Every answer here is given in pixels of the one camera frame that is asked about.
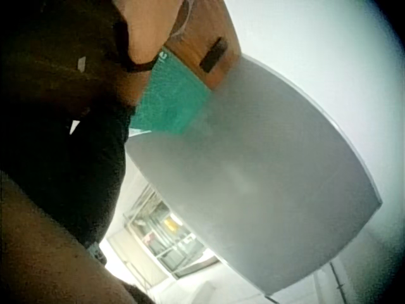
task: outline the skin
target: skin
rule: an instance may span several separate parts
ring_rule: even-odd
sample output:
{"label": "skin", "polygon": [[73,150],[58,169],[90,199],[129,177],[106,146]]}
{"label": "skin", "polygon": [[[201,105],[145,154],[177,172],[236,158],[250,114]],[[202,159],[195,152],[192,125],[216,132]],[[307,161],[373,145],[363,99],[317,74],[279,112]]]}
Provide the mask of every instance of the skin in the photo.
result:
{"label": "skin", "polygon": [[[118,0],[128,23],[128,54],[151,61],[169,37],[182,0]],[[150,72],[116,71],[116,93],[135,106]],[[93,259],[1,172],[1,288],[18,303],[150,303]]]}

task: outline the window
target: window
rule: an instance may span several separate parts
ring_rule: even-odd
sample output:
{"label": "window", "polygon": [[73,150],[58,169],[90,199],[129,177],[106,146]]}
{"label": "window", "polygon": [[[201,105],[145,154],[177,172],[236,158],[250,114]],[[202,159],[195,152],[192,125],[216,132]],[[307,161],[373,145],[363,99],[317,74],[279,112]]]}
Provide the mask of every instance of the window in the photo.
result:
{"label": "window", "polygon": [[218,261],[148,186],[132,210],[128,229],[175,277],[198,271]]}

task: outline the green mat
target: green mat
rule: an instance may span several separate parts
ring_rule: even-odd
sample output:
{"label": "green mat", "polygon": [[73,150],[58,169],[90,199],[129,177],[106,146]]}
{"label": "green mat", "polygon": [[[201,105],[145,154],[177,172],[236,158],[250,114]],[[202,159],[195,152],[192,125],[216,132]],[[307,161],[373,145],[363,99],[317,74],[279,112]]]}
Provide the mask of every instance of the green mat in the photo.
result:
{"label": "green mat", "polygon": [[174,54],[159,54],[130,128],[181,133],[208,100],[210,90]]}

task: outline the black wristband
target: black wristband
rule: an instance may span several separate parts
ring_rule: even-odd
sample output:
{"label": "black wristband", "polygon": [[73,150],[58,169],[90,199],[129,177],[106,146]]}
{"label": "black wristband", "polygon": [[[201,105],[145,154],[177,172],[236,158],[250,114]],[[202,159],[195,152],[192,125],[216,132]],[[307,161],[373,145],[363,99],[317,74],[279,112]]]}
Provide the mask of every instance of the black wristband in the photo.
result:
{"label": "black wristband", "polygon": [[128,55],[129,36],[127,23],[124,21],[116,22],[113,28],[115,44],[121,66],[128,73],[146,72],[152,70],[159,58],[159,54],[157,54],[155,58],[153,58],[153,60],[150,62],[136,64]]}

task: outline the hand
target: hand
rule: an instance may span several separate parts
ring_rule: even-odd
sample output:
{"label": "hand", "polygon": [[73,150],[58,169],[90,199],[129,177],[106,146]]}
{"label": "hand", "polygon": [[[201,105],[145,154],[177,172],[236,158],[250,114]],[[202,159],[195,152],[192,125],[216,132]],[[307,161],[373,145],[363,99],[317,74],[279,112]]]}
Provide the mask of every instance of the hand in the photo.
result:
{"label": "hand", "polygon": [[183,0],[114,0],[128,23],[131,59],[147,63],[168,40]]}

